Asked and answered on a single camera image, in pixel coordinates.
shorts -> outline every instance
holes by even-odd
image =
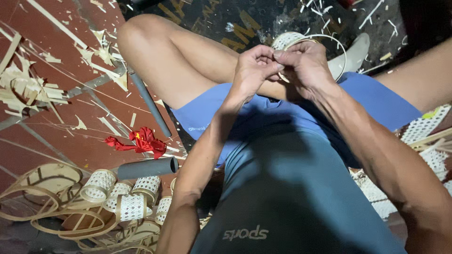
[[[369,115],[390,131],[422,116],[413,105],[369,76],[346,72],[338,83]],[[231,86],[232,83],[219,84],[183,107],[171,109],[193,139],[197,140],[208,127]],[[343,138],[314,104],[307,100],[299,104],[282,100],[272,103],[268,98],[258,95],[239,111],[218,165],[223,164],[234,148],[259,129],[282,123],[291,124],[297,130],[314,131],[328,138],[347,166],[360,168]]]

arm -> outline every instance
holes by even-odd
[[[377,123],[336,84],[328,71],[325,47],[303,44],[297,48],[302,54],[282,53],[275,58],[294,66],[300,94],[336,126],[372,182],[397,207],[408,228],[406,250],[451,250],[452,197],[437,176],[414,150]]]
[[[272,48],[259,45],[239,56],[229,94],[179,170],[171,206],[160,233],[158,254],[191,250],[199,232],[195,203],[210,180],[240,108],[254,96],[266,78],[277,79],[275,74],[283,68],[270,59],[272,54]]]

red cloth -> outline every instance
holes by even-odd
[[[139,131],[129,133],[129,139],[135,141],[137,145],[125,145],[112,136],[106,138],[104,142],[109,146],[114,146],[117,151],[131,149],[134,149],[136,153],[153,151],[154,159],[160,158],[166,152],[166,144],[154,138],[154,134],[148,127],[141,127]]]

forearm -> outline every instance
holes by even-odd
[[[196,201],[206,187],[243,100],[228,96],[179,170],[157,253],[187,253],[199,231]]]
[[[431,225],[426,215],[435,220],[436,215],[450,212],[451,197],[424,160],[343,89],[330,84],[316,92],[315,98],[314,103],[336,126],[366,174],[405,220]]]

knee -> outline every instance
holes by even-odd
[[[130,43],[143,38],[167,36],[174,29],[173,22],[154,14],[141,14],[129,19],[118,31],[119,47],[126,47]]]

